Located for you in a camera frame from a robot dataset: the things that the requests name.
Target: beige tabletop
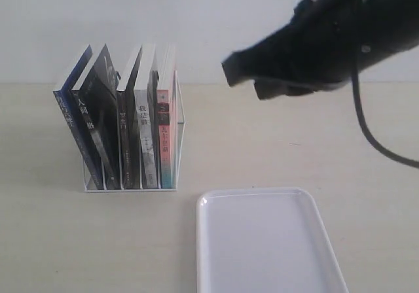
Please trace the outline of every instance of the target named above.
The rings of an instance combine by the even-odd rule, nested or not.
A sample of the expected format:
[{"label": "beige tabletop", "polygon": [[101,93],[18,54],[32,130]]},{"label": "beige tabletop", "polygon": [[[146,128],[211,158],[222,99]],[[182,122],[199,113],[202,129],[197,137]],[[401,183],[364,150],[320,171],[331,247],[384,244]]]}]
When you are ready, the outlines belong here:
[{"label": "beige tabletop", "polygon": [[366,142],[349,87],[269,102],[182,89],[178,192],[86,194],[52,86],[1,86],[2,292],[196,292],[198,197],[273,186],[313,195],[350,292],[417,292],[419,170]]}]

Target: white plastic tray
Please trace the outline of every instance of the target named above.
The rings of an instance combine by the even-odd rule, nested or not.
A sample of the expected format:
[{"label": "white plastic tray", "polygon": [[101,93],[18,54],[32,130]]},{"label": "white plastic tray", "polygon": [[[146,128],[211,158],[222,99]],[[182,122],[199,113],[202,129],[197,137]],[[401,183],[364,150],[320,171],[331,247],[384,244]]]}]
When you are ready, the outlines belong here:
[{"label": "white plastic tray", "polygon": [[197,207],[198,293],[348,293],[305,191],[216,191]]}]

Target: book cover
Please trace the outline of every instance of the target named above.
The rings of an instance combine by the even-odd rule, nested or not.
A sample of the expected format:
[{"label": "book cover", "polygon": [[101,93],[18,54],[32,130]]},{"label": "book cover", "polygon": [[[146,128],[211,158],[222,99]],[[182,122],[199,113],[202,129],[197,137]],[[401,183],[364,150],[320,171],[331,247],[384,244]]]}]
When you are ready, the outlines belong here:
[{"label": "book cover", "polygon": [[84,46],[70,64],[69,69],[64,73],[64,77],[54,87],[53,93],[96,188],[103,190],[100,155],[84,123],[77,102],[71,94],[71,89],[81,76],[92,55],[91,46]]},{"label": "book cover", "polygon": [[134,85],[138,74],[142,49],[135,48],[117,88],[118,124],[122,154],[122,183],[125,189],[140,189],[141,159],[138,119]]},{"label": "book cover", "polygon": [[158,181],[158,141],[156,140],[155,91],[158,82],[156,48],[154,44],[144,44],[134,88],[136,111],[139,122],[139,140],[144,168],[144,186],[159,188]]},{"label": "book cover", "polygon": [[108,189],[120,189],[118,77],[107,45],[94,55],[72,89],[105,168]]},{"label": "book cover", "polygon": [[175,143],[177,135],[177,109],[173,98],[175,86],[175,48],[169,46],[164,60],[161,77],[157,84],[157,122],[160,143],[161,187],[174,188]]}]

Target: white wall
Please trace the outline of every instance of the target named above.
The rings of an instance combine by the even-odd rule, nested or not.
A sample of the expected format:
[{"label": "white wall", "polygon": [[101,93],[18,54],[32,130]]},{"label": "white wall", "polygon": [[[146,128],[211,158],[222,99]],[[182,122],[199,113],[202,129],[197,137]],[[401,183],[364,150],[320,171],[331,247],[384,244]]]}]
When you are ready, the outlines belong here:
[{"label": "white wall", "polygon": [[[286,24],[299,0],[0,0],[0,82],[52,82],[80,44],[109,46],[122,70],[133,44],[178,47],[183,82],[224,82],[221,61]],[[416,80],[409,52],[365,80]]]}]

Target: black cable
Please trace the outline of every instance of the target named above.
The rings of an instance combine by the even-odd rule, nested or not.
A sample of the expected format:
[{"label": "black cable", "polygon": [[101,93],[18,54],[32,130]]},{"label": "black cable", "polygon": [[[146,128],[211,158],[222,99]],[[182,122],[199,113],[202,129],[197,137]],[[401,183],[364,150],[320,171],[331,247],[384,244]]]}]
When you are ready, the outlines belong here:
[{"label": "black cable", "polygon": [[385,155],[385,157],[399,162],[401,164],[414,167],[419,169],[419,161],[408,159],[402,157],[394,152],[388,150],[386,147],[381,145],[374,135],[371,133],[370,129],[368,128],[367,121],[365,119],[365,115],[363,112],[362,101],[361,101],[361,92],[359,89],[359,66],[358,66],[358,54],[361,52],[361,44],[359,43],[358,32],[359,32],[359,21],[361,16],[360,8],[363,4],[363,0],[354,0],[352,5],[352,14],[354,15],[354,59],[352,61],[351,67],[351,80],[352,80],[352,91],[354,95],[354,103],[355,103],[355,111],[358,118],[359,125],[361,126],[361,130],[367,138],[368,142],[381,154]]}]

